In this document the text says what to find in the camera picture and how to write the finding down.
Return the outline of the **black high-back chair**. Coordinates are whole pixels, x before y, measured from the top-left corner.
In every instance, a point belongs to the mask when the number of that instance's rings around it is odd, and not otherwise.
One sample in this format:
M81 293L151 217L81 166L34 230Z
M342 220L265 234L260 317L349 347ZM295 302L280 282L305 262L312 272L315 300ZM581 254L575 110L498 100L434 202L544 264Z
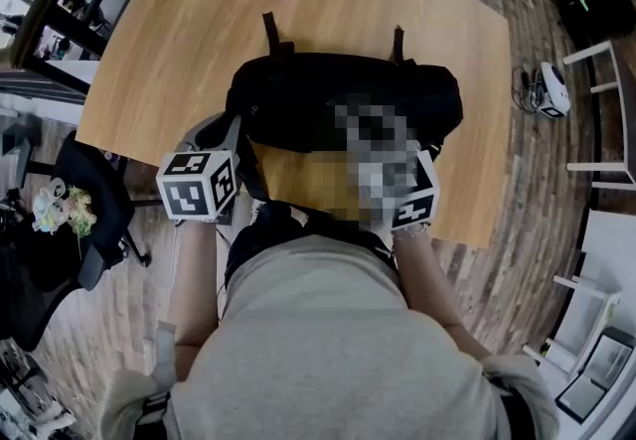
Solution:
M636 7L632 0L560 0L560 22L577 49L636 30Z

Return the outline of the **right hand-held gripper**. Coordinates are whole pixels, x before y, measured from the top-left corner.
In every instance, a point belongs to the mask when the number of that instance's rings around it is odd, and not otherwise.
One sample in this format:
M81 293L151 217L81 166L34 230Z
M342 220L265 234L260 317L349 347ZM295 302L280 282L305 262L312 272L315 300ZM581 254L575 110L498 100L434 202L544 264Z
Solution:
M417 153L414 172L407 179L406 189L396 202L392 231L417 223L430 222L435 214L440 196L440 186L430 152Z

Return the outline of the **black backpack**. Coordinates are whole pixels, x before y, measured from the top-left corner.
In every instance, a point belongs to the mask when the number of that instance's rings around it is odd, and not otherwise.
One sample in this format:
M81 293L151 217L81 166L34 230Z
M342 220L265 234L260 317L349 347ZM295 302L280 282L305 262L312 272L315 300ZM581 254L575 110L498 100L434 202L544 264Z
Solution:
M455 76L405 58L402 28L384 60L301 53L280 40L271 13L263 24L268 54L236 71L224 111L195 130L194 146L218 147L235 127L240 176L259 193L255 144L343 163L330 190L354 197L364 213L392 210L415 187L418 153L438 155L463 119Z

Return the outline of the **person's black trousers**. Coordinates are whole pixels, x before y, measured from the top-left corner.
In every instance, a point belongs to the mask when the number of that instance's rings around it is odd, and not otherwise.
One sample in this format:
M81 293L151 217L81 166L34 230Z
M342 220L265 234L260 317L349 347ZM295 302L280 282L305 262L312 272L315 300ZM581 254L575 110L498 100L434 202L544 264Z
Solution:
M243 228L232 243L225 271L225 285L241 265L276 245L309 235L319 235L360 246L371 252L391 270L397 271L393 254L374 233L360 228L355 221L337 220L333 216L301 208L307 215L302 224L292 216L292 206L280 201L267 201L257 212L255 221Z

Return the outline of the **white round floor device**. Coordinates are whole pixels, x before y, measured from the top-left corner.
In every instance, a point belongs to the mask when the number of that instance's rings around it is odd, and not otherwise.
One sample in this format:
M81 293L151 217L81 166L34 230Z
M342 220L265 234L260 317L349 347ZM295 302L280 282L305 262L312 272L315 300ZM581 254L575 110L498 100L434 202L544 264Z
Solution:
M568 115L570 99L560 71L551 63L541 62L539 69L538 112L549 118Z

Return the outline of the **person's right forearm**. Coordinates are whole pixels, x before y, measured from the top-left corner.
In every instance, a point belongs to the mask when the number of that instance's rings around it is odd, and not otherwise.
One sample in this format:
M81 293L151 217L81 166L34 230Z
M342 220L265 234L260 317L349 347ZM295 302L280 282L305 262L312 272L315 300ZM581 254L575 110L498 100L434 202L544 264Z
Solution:
M477 361L491 356L465 328L456 296L433 250L424 225L397 230L393 235L397 273L411 310L439 324L459 351Z

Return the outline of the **wooden table with white legs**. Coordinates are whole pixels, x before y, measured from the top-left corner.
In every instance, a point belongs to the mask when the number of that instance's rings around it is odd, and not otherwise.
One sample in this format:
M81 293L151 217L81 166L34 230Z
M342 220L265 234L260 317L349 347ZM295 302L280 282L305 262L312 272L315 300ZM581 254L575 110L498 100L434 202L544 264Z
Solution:
M81 142L158 165L220 112L236 70L266 52L272 13L303 52L385 58L404 52L456 77L463 121L436 159L441 198L430 234L490 244L506 184L511 119L507 20L479 0L131 0L89 89Z

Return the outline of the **person's grey shirt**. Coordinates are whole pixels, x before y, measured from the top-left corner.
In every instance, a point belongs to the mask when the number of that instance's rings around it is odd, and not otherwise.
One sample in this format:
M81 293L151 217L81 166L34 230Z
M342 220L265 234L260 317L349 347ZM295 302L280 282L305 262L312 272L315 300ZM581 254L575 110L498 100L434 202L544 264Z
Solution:
M218 317L185 380L175 326L151 373L115 375L98 440L557 440L531 359L459 351L360 246L310 235L267 249Z

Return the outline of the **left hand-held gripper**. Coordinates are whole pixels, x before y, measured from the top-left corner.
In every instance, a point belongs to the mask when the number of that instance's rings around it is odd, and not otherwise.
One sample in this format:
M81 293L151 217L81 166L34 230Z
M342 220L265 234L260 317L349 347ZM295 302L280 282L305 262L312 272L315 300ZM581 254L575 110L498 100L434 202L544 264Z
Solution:
M236 168L241 117L227 131L224 112L186 132L175 152L164 156L156 183L170 220L213 222L239 192ZM222 144L222 149L211 149Z

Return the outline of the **black metal railing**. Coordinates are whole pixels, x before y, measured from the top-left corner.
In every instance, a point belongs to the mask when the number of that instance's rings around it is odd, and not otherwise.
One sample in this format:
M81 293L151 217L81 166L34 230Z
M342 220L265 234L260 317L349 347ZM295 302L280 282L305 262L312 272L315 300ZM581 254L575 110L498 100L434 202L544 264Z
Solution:
M72 45L100 58L107 39L89 25L102 0L90 0L80 16L61 5L61 0L34 0L13 42L0 50L0 91L25 97L82 104L89 84L36 55L45 30L50 29Z

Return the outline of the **dark table with white legs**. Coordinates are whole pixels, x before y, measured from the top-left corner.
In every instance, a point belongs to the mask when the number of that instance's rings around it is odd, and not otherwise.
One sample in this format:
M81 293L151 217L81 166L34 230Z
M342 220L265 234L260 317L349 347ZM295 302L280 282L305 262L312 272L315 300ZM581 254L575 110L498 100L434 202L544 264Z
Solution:
M564 66L591 59L594 56L608 54L614 71L614 80L592 86L591 94L600 94L616 90L622 125L623 158L616 162L570 162L566 168L571 172L623 174L626 182L592 181L592 187L617 191L636 192L636 75L631 71L622 54L612 41L605 41L561 59Z

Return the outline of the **black office chair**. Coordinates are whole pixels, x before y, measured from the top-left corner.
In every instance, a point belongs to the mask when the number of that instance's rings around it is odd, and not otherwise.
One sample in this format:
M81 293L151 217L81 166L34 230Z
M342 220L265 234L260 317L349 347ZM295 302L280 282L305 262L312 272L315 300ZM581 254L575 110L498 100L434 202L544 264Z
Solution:
M147 267L151 255L141 254L129 225L137 207L123 183L124 165L113 168L96 148L64 140L53 165L36 171L78 187L90 195L96 223L79 237L64 224L53 234L35 231L33 215L0 234L0 340L13 340L25 352L41 341L56 309L72 292L90 291L102 274L132 256Z

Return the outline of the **pastel flower bouquet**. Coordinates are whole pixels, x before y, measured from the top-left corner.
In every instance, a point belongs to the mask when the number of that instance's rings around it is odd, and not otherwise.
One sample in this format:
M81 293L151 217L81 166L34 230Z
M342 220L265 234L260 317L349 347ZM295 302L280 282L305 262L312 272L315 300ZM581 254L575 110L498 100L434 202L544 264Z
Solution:
M55 234L67 224L78 238L90 235L97 216L91 209L90 194L62 179L54 178L39 190L32 204L33 231Z

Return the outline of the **person's left forearm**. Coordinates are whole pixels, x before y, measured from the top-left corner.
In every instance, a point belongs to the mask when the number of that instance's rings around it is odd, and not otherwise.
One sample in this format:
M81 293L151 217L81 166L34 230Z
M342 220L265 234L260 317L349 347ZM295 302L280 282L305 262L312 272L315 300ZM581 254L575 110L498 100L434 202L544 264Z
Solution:
M187 221L178 241L168 321L175 326L176 376L183 381L219 325L216 226Z

